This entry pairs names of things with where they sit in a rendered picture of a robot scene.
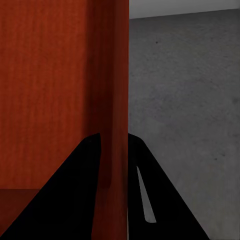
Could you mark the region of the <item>storage box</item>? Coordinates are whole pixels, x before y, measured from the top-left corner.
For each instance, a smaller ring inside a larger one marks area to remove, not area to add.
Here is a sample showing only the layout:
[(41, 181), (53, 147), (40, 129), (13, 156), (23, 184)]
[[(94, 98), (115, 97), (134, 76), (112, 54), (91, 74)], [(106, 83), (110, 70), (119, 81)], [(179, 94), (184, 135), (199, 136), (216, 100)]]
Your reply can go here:
[(0, 0), (0, 237), (100, 133), (91, 240), (127, 240), (129, 0)]

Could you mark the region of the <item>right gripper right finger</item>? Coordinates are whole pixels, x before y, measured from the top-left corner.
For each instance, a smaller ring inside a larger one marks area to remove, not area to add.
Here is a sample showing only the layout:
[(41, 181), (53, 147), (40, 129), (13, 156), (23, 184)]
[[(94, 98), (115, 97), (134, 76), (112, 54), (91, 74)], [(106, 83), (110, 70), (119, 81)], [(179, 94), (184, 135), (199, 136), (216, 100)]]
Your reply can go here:
[[(145, 220), (137, 167), (156, 223)], [(145, 142), (130, 133), (127, 209), (129, 240), (210, 240)]]

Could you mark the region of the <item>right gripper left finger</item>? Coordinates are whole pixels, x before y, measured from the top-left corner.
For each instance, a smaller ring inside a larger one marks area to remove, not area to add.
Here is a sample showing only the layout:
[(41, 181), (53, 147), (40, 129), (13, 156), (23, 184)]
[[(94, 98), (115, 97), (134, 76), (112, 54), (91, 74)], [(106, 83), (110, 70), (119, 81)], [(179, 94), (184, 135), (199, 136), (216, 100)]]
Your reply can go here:
[(101, 151), (83, 139), (0, 240), (91, 240)]

